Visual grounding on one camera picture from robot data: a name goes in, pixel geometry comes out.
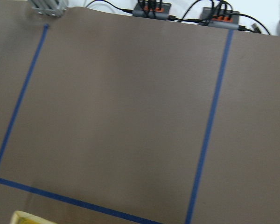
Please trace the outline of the yellow wicker basket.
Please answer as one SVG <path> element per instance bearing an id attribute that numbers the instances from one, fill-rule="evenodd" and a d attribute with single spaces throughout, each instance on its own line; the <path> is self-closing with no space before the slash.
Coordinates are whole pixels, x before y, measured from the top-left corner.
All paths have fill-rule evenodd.
<path id="1" fill-rule="evenodd" d="M 10 224 L 55 224 L 55 222 L 17 210 L 12 214 Z"/>

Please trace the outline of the brown paper table mat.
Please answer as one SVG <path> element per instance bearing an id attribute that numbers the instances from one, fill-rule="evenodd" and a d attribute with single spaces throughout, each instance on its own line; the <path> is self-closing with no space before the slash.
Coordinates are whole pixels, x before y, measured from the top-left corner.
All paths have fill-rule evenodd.
<path id="1" fill-rule="evenodd" d="M 0 0 L 0 224 L 280 224 L 280 37 Z"/>

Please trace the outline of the black usb hub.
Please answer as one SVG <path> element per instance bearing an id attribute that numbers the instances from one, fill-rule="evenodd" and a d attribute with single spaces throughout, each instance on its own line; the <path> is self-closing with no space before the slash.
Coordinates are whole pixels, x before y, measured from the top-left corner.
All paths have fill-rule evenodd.
<path id="1" fill-rule="evenodd" d="M 230 3 L 225 0 L 220 0 L 216 5 L 211 7 L 204 7 L 200 18 L 199 25 L 224 28 L 230 30 L 239 29 L 239 15 L 238 11 L 234 11 Z"/>
<path id="2" fill-rule="evenodd" d="M 132 16 L 166 21 L 171 6 L 171 3 L 162 0 L 138 0 L 132 10 Z"/>

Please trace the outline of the aluminium frame post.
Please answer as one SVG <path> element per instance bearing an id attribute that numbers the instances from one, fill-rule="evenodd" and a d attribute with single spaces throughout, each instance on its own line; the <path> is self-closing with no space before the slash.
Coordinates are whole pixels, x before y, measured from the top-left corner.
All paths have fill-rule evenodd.
<path id="1" fill-rule="evenodd" d="M 67 10 L 68 0 L 28 0 L 39 15 L 62 17 Z"/>

